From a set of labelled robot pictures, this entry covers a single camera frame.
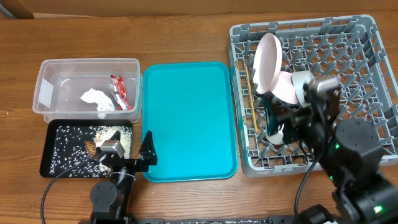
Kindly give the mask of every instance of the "clear plastic container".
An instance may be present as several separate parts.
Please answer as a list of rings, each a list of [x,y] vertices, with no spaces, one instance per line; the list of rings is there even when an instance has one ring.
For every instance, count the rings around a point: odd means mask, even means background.
[[[132,110],[97,111],[96,103],[86,103],[80,97],[91,88],[109,96],[116,109],[119,105],[109,92],[110,75],[122,76],[127,100]],[[53,119],[128,119],[139,121],[142,104],[142,75],[134,58],[76,58],[43,62],[33,99],[33,110]]]

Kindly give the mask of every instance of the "wall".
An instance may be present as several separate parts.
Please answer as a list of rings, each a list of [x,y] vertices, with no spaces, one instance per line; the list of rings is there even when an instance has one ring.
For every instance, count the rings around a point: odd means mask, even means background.
[[[4,0],[22,15],[146,16],[252,12],[398,10],[396,0]]]
[[[0,20],[4,20],[4,19],[6,19],[6,17],[3,15],[2,12],[0,12]]]
[[[33,13],[20,0],[2,0],[1,4],[18,19],[33,19]]]

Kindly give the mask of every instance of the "small brown object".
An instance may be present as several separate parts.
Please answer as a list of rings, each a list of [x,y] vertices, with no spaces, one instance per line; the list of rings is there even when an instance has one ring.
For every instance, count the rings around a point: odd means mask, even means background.
[[[94,157],[96,153],[95,143],[93,141],[85,141],[86,144],[86,151],[90,155],[90,158]]]

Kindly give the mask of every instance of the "green light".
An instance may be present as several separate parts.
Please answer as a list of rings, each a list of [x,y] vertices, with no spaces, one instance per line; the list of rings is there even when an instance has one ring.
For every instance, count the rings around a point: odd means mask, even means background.
[[[381,205],[378,205],[376,207],[373,208],[374,213],[379,213],[381,211],[383,211],[383,207],[381,207]]]

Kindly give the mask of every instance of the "white plate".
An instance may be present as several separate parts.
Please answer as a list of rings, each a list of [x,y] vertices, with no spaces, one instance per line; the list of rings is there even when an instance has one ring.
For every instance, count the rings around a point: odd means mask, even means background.
[[[257,46],[253,68],[253,82],[258,83],[257,92],[264,94],[276,84],[282,66],[282,46],[273,34],[264,35]]]
[[[302,107],[308,107],[310,106],[309,103],[306,103],[304,101],[304,90],[303,90],[303,85],[304,83],[310,83],[311,80],[313,80],[315,77],[312,75],[310,71],[301,71],[301,72],[294,72],[292,74],[292,81],[293,81],[293,86],[298,98],[298,101],[302,105]]]
[[[271,90],[271,93],[286,103],[299,103],[299,99],[297,99],[296,91],[293,86],[292,74],[290,72],[281,71],[279,73],[279,78]]]

